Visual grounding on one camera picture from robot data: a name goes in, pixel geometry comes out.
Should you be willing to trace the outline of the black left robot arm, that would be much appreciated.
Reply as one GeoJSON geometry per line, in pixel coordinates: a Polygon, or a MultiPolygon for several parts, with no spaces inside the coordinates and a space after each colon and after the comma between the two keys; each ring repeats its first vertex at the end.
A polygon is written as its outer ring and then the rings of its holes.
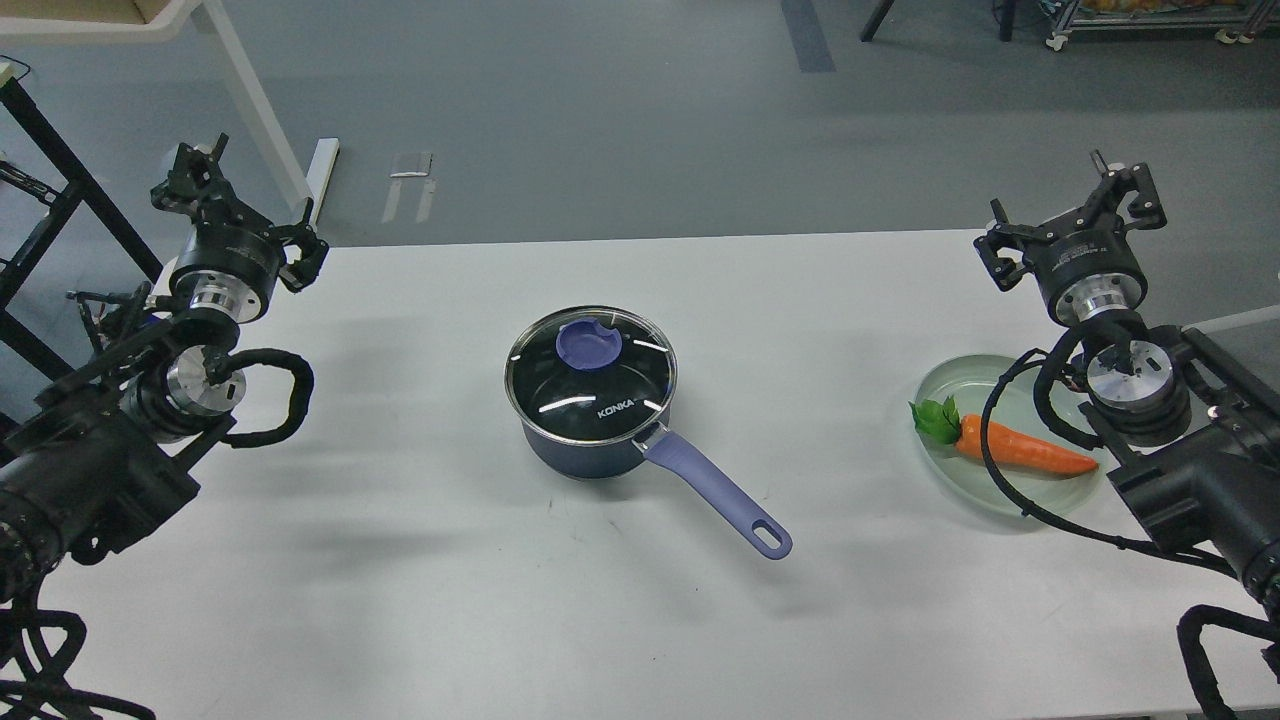
{"type": "Polygon", "coordinates": [[[65,559],[101,562],[156,532],[197,496],[192,468],[216,445],[278,445],[308,413],[315,375],[303,357],[237,342],[276,284],[298,293],[317,279],[329,247],[312,200],[280,225],[236,195],[220,167],[228,140],[177,145],[152,188],[156,209],[192,224],[168,292],[143,282],[72,293],[92,357],[47,386],[38,413],[3,442],[3,664],[20,674],[3,682],[5,719],[154,717],[70,685],[87,628],[38,606],[45,578],[65,559]]]}

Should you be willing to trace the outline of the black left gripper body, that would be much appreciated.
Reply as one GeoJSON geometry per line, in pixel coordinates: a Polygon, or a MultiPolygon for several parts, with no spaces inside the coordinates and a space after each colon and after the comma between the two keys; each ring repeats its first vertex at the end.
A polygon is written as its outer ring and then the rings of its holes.
{"type": "Polygon", "coordinates": [[[219,309],[237,323],[261,318],[270,306],[285,251],[238,225],[198,222],[175,260],[172,296],[191,307],[219,309]]]}

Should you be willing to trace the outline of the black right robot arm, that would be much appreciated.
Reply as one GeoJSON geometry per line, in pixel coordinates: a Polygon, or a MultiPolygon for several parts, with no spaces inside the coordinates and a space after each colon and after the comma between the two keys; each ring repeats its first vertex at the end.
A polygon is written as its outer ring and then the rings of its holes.
{"type": "Polygon", "coordinates": [[[1210,626],[1265,642],[1277,670],[1277,392],[1203,331],[1149,325],[1139,314],[1148,281],[1133,231],[1167,218],[1149,168],[1092,152],[1097,187],[1078,208],[1037,225],[1012,222],[998,200],[974,247],[1002,291],[1033,277],[1062,334],[1024,352],[998,378],[980,414],[979,450],[996,487],[1021,514],[1117,550],[1208,569],[1238,580],[1262,618],[1197,605],[1176,628],[1188,680],[1208,719],[1234,719],[1203,643],[1210,626]],[[1014,489],[989,448],[1004,389],[1034,372],[1041,421],[1079,448],[1115,459],[1111,487],[1146,533],[1108,536],[1069,521],[1014,489]]]}

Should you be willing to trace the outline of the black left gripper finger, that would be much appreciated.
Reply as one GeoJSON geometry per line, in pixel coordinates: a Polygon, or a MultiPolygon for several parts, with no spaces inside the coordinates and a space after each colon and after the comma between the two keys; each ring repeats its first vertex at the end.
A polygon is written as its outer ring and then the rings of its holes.
{"type": "Polygon", "coordinates": [[[219,135],[209,149],[178,143],[170,170],[151,188],[152,208],[188,217],[198,232],[261,232],[262,214],[236,195],[220,168],[228,142],[228,135],[219,135]]]}
{"type": "Polygon", "coordinates": [[[298,222],[270,227],[270,245],[280,258],[276,278],[291,293],[300,293],[316,282],[330,250],[312,223],[315,205],[315,199],[306,199],[298,222]]]}

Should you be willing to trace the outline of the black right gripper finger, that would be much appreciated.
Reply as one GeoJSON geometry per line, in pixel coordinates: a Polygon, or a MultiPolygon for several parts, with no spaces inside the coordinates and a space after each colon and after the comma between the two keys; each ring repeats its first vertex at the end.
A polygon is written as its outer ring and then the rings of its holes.
{"type": "Polygon", "coordinates": [[[1073,214],[1070,229],[1126,237],[1132,231],[1158,231],[1167,223],[1149,167],[1144,163],[1107,163],[1092,150],[1100,182],[1073,214]]]}
{"type": "Polygon", "coordinates": [[[998,199],[992,199],[989,208],[993,220],[974,240],[974,249],[997,290],[1009,292],[1025,275],[1042,283],[1042,270],[1033,255],[1046,246],[1044,224],[1012,223],[998,199]]]}

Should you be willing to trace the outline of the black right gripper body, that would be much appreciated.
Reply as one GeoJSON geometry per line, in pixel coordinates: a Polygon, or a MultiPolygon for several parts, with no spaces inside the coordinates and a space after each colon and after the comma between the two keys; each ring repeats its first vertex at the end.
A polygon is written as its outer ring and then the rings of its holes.
{"type": "Polygon", "coordinates": [[[1078,325],[1108,310],[1135,310],[1148,293],[1123,231],[1078,231],[1033,243],[1028,265],[1050,318],[1060,325],[1078,325]]]}

